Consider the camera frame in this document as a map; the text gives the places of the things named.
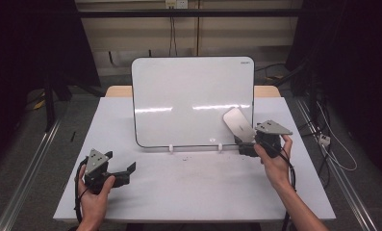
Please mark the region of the aluminium floor rail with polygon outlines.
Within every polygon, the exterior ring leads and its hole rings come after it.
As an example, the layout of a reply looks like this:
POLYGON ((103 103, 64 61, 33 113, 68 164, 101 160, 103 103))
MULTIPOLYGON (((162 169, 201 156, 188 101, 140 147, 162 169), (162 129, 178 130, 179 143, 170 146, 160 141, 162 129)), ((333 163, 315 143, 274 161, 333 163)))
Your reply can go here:
POLYGON ((38 171, 45 159, 45 156, 56 137, 62 120, 56 118, 50 128, 44 133, 38 149, 35 151, 33 159, 28 168, 23 173, 20 183, 16 187, 9 203, 5 207, 0 217, 0 231, 11 231, 16 218, 24 204, 24 201, 38 175, 38 171))
POLYGON ((354 217, 356 217, 358 223, 363 231, 377 231, 377 227, 372 220, 370 213, 365 203, 352 186, 348 177, 346 176, 346 170, 337 164, 336 157, 333 150, 327 150, 323 144, 318 143, 318 136, 314 136, 317 146, 320 148, 322 158, 326 164, 328 164, 330 172, 334 175, 345 200, 347 201, 354 217))

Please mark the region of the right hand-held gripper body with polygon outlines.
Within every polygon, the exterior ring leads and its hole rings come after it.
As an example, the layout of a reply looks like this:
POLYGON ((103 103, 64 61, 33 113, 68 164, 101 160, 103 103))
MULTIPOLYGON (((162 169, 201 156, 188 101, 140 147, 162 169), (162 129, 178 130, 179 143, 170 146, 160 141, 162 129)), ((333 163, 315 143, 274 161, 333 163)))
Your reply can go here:
POLYGON ((255 141, 264 148, 270 158, 275 158, 281 153, 281 136, 293 133, 271 119, 262 122, 262 126, 255 127, 255 130, 255 141))

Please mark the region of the wooden table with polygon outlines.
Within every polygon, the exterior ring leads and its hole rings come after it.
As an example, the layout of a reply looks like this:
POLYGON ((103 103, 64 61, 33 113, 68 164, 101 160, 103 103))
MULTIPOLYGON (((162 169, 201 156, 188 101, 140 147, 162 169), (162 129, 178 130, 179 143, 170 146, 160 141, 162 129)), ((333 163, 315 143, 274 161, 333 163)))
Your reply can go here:
MULTIPOLYGON (((106 91, 106 97, 131 97, 133 95, 131 86, 111 86, 106 91)), ((275 86, 255 86, 256 97, 280 97, 281 94, 275 86)))

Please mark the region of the white wall socket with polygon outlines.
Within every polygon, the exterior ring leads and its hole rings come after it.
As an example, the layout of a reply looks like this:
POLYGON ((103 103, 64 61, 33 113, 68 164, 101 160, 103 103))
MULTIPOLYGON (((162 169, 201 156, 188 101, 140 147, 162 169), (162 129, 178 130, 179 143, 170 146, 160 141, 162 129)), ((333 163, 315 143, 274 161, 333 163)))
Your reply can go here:
POLYGON ((167 9, 184 10, 189 7, 188 0, 165 0, 167 9))

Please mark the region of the white whiteboard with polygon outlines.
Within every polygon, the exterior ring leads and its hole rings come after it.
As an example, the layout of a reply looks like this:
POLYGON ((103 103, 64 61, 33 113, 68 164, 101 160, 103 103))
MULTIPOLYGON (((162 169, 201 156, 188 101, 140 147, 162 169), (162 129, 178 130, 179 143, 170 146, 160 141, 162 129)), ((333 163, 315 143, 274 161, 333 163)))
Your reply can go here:
POLYGON ((223 120, 238 108, 254 115, 254 61, 249 57, 137 58, 132 91, 141 147, 232 145, 223 120))

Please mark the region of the white whiteboard eraser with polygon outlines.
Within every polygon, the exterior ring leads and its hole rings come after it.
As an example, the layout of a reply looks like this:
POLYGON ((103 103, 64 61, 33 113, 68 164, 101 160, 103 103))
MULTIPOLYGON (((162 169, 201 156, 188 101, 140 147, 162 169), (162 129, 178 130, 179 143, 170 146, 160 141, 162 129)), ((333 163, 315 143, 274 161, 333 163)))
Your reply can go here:
POLYGON ((223 120, 238 141, 254 141, 256 135, 255 130, 239 108, 232 108, 225 113, 223 120))

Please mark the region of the person's left hand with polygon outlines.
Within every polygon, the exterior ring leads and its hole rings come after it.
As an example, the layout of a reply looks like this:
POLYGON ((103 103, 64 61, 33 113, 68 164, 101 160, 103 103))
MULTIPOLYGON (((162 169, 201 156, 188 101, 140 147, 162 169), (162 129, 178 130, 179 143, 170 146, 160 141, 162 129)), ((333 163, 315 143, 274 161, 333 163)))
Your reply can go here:
POLYGON ((79 226, 99 228, 106 216, 108 195, 115 182, 115 177, 106 181, 106 186, 100 194, 89 192, 83 185, 83 180, 78 183, 78 192, 81 197, 83 218, 79 226))

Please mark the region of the person's right hand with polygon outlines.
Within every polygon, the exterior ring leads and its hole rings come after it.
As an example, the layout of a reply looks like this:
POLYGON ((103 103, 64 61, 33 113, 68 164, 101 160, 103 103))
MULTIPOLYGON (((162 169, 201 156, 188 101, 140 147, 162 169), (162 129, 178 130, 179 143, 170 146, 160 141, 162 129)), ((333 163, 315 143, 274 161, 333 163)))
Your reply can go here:
POLYGON ((255 151, 265 167, 265 172, 270 184, 278 192, 289 189, 292 186, 290 183, 288 161, 291 158, 293 141, 288 135, 283 135, 282 139, 284 140, 284 145, 280 156, 276 158, 270 158, 261 145, 254 145, 255 151))

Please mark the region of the black metal stand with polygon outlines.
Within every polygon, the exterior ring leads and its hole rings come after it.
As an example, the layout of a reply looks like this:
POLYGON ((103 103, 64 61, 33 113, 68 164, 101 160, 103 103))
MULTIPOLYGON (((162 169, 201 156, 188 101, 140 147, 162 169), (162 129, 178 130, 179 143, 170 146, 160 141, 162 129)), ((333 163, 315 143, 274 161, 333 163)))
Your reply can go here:
POLYGON ((105 95, 105 92, 99 89, 100 82, 97 71, 94 71, 93 74, 75 74, 73 71, 65 71, 61 67, 49 67, 47 65, 43 68, 43 73, 46 132, 55 126, 58 119, 55 112, 54 96, 57 96, 60 101, 70 101, 72 98, 70 86, 75 86, 96 97, 105 95))

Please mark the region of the black horizontal bar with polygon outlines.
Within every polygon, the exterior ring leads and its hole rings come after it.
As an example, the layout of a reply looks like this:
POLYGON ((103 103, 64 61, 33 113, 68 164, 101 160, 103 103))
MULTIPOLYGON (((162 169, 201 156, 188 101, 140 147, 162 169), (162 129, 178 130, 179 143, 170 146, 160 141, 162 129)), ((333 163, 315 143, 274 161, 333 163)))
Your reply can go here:
POLYGON ((290 17, 308 14, 308 11, 289 9, 264 10, 118 10, 79 11, 80 17, 290 17))

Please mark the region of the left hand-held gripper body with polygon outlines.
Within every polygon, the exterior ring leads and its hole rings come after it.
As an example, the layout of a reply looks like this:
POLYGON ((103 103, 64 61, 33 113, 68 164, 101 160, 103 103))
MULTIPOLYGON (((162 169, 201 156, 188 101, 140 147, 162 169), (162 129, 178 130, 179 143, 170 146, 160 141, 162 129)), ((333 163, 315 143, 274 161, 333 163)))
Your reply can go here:
POLYGON ((114 178, 114 174, 108 172, 110 159, 104 154, 92 149, 88 156, 83 185, 93 194, 100 194, 106 186, 106 181, 114 178))

